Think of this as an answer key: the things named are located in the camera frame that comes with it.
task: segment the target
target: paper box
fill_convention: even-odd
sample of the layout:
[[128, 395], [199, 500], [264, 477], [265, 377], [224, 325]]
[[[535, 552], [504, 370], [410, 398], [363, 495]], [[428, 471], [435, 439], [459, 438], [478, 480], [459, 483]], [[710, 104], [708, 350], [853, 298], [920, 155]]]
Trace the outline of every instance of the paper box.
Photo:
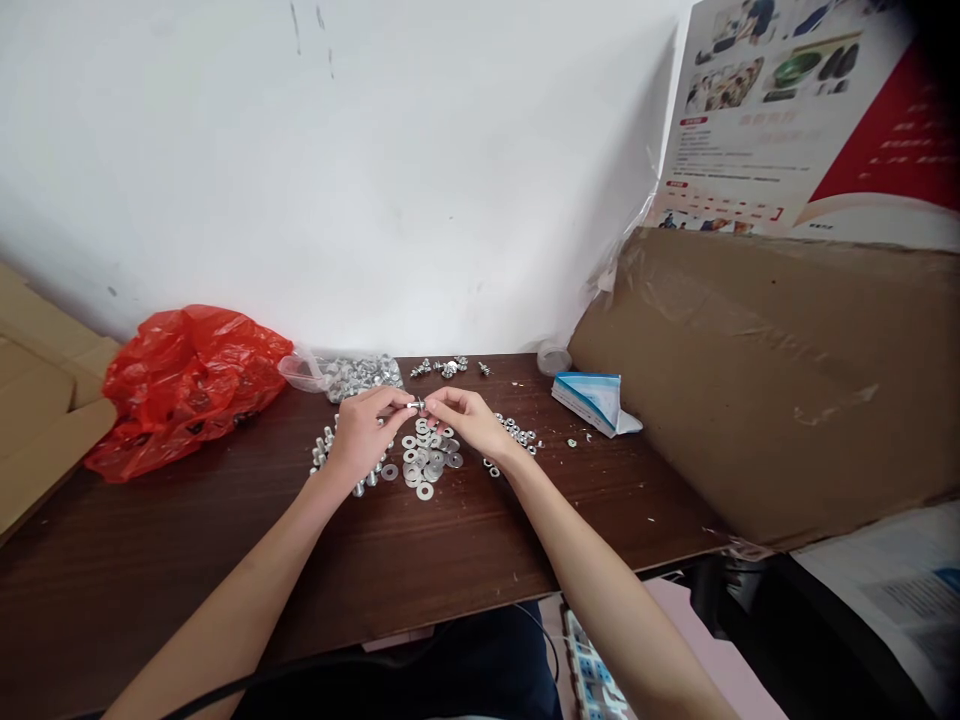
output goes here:
[[570, 342], [746, 540], [790, 550], [960, 490], [960, 258], [638, 229]]
[[0, 265], [0, 544], [113, 426], [100, 387], [118, 350]]

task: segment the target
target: clear plastic bag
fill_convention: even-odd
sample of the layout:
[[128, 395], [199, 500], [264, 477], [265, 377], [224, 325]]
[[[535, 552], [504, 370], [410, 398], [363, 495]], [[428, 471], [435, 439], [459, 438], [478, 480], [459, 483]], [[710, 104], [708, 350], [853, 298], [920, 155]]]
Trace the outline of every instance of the clear plastic bag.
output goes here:
[[295, 344], [293, 355], [281, 359], [277, 369], [297, 390], [326, 393], [332, 403], [377, 385], [403, 388], [400, 366], [386, 353], [336, 352]]

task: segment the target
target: wooden table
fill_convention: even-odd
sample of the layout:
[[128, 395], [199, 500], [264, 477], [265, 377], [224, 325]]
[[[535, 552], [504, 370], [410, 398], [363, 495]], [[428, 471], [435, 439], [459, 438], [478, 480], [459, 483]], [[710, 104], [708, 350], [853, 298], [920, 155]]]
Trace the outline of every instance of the wooden table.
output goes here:
[[[642, 435], [592, 431], [588, 441], [586, 423], [550, 397], [535, 356], [483, 357], [489, 377], [480, 359], [449, 382], [538, 433], [537, 460], [631, 568], [724, 544], [718, 517]], [[445, 381], [436, 372], [409, 379], [420, 360], [400, 366], [407, 390], [425, 396]], [[289, 389], [252, 424], [139, 481], [108, 485], [81, 471], [66, 483], [0, 548], [2, 714], [50, 718], [107, 705], [289, 505], [334, 410], [323, 395]], [[264, 663], [558, 589], [509, 486], [462, 452], [463, 467], [444, 473], [429, 502], [402, 478], [347, 499]]]

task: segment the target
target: black cable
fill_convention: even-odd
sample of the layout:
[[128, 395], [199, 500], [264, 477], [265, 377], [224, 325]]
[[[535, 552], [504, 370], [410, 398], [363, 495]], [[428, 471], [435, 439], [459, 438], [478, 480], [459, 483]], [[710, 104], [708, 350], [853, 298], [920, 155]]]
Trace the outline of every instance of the black cable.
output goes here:
[[439, 632], [434, 633], [433, 637], [430, 638], [430, 640], [422, 648], [420, 648], [416, 654], [403, 662], [394, 660], [389, 656], [367, 653], [362, 655], [311, 655], [310, 657], [300, 658], [299, 660], [291, 660], [290, 662], [276, 665], [275, 667], [268, 668], [266, 670], [257, 670], [242, 678], [237, 678], [233, 682], [229, 682], [226, 685], [221, 685], [220, 687], [214, 688], [210, 692], [206, 692], [200, 697], [191, 700], [186, 705], [182, 705], [173, 712], [164, 715], [161, 720], [185, 720], [185, 718], [200, 712], [204, 708], [213, 705], [215, 702], [219, 702], [224, 698], [230, 697], [234, 693], [238, 693], [243, 690], [249, 690], [250, 688], [257, 687], [258, 685], [279, 680], [280, 678], [287, 677], [288, 675], [294, 675], [296, 673], [314, 668], [332, 667], [334, 665], [345, 665], [347, 663], [369, 663], [371, 665], [380, 665], [381, 667], [385, 667], [390, 670], [399, 670], [400, 668], [406, 667], [407, 665], [410, 665], [423, 657], [426, 652], [432, 648], [441, 637], [443, 637], [444, 633], [451, 624], [452, 623], [447, 623], [443, 625]]
[[523, 605], [517, 605], [514, 603], [513, 607], [515, 607], [517, 610], [522, 610], [524, 615], [533, 620], [536, 626], [540, 628], [540, 632], [543, 633], [543, 636], [547, 639], [547, 642], [550, 643], [550, 649], [553, 650], [553, 684], [556, 685], [558, 682], [560, 682], [560, 660], [557, 658], [557, 646], [553, 644], [553, 638], [550, 637], [546, 631], [546, 628], [543, 627], [540, 621], [531, 615], [530, 611], [523, 607]]

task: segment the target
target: plastic container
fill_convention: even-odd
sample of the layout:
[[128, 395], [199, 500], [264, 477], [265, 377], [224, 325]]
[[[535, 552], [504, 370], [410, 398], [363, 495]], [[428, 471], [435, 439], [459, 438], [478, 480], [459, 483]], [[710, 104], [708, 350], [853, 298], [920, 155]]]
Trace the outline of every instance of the plastic container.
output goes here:
[[544, 340], [537, 350], [537, 367], [547, 377], [567, 372], [573, 366], [570, 353], [556, 340]]

